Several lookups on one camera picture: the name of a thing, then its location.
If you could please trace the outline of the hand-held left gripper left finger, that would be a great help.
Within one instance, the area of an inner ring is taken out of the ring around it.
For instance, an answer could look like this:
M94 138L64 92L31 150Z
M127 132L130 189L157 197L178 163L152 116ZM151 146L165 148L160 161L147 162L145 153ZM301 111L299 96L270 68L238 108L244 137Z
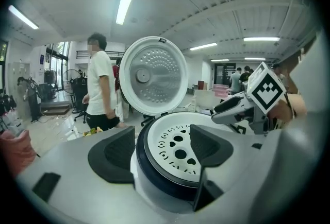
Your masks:
M136 192L130 161L134 129L117 129L61 143L16 178L52 223L154 223Z

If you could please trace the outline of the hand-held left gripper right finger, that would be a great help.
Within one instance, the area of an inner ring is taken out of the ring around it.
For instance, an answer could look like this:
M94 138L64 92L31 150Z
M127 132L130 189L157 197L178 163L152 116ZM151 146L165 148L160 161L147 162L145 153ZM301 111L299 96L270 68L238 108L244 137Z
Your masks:
M268 173L266 138L191 125L191 147L201 165L192 213L180 223L252 223Z

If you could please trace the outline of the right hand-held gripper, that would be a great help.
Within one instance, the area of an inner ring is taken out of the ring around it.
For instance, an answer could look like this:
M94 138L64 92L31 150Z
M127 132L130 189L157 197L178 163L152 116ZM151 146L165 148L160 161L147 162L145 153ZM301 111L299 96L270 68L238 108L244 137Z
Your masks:
M251 105L248 109L230 110L240 104L243 97L233 96L214 107L211 120L216 124L235 124L244 119L249 122L255 134L264 134L272 129L268 113L284 96L286 89L276 74L262 62L249 76L245 99Z

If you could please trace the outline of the person's right hand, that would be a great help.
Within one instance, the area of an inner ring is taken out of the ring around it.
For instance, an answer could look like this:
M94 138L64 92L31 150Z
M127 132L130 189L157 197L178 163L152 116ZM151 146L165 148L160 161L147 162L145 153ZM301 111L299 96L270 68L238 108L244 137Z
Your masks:
M269 111L268 118L273 124L273 129L281 129L294 118L294 110L285 99L279 100Z

